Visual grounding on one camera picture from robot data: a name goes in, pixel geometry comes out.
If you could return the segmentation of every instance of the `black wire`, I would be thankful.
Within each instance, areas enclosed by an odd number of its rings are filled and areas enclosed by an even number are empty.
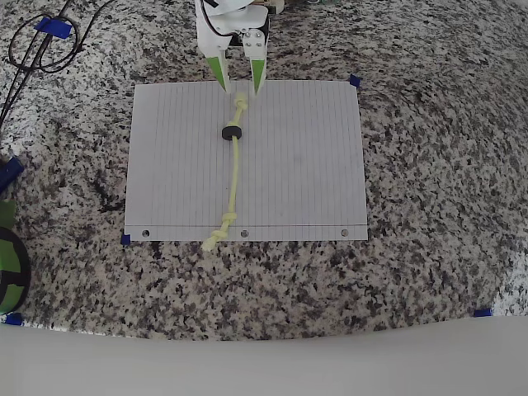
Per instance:
[[[106,7],[108,7],[110,4],[112,4],[114,1],[115,0],[108,0],[101,7],[99,7],[99,9],[95,12],[95,14],[93,14],[93,17],[90,20],[90,23],[88,24],[88,28],[86,29],[86,31],[84,32],[84,35],[80,39],[79,39],[80,33],[79,33],[79,28],[77,24],[74,21],[72,21],[70,18],[68,18],[67,16],[64,16],[64,13],[68,9],[72,0],[66,1],[66,3],[63,5],[63,8],[60,10],[60,13],[58,14],[58,16],[51,16],[50,14],[42,13],[24,22],[16,30],[15,34],[11,38],[11,42],[9,43],[9,49],[7,52],[7,56],[9,59],[8,62],[16,67],[16,74],[15,74],[15,77],[13,78],[11,86],[9,87],[9,92],[7,93],[6,101],[4,102],[3,107],[2,107],[2,113],[0,113],[0,129],[2,128],[2,125],[7,118],[7,113],[11,110],[15,100],[20,95],[22,88],[24,88],[24,86],[27,84],[27,80],[29,79],[29,77],[35,71],[41,71],[47,74],[52,74],[52,73],[58,73],[64,70],[65,68],[67,68],[73,62],[77,54],[83,50],[84,41],[88,37],[88,34],[90,33],[90,30],[92,29],[92,26],[94,22],[96,21],[96,19],[99,17],[101,12]],[[25,27],[34,23],[37,19],[41,19],[43,17],[46,17],[49,19],[45,24],[51,23],[52,21],[62,21],[62,22],[69,23],[73,27],[72,49],[62,59],[51,62],[49,64],[42,64],[42,57],[45,54],[45,51],[48,49],[53,39],[52,35],[46,34],[46,37],[42,40],[42,43],[40,44],[39,49],[36,51],[35,57],[31,61],[31,64],[27,66],[26,62],[30,57],[33,47],[35,46],[36,39],[39,37],[40,34],[43,34],[41,31],[37,31],[35,35],[33,36],[33,38],[31,39],[31,42],[26,52],[24,53],[24,57],[22,58],[22,61],[20,63],[17,62],[13,54],[13,48],[17,41],[18,36],[21,34],[22,30]],[[17,85],[17,80],[20,79],[20,76],[23,73],[24,73],[24,77],[19,83],[18,88],[15,89],[15,86]]]
[[[222,33],[220,33],[219,31],[217,31],[215,29],[215,27],[211,23],[211,20],[209,19],[209,15],[207,15],[207,11],[205,10],[204,0],[200,0],[200,8],[201,8],[201,13],[204,14],[205,23],[213,31],[213,33],[215,33],[216,35],[218,35],[220,37],[233,37],[233,36],[238,35],[238,33],[234,32],[234,31],[232,31],[231,33],[226,33],[225,35],[223,35]]]

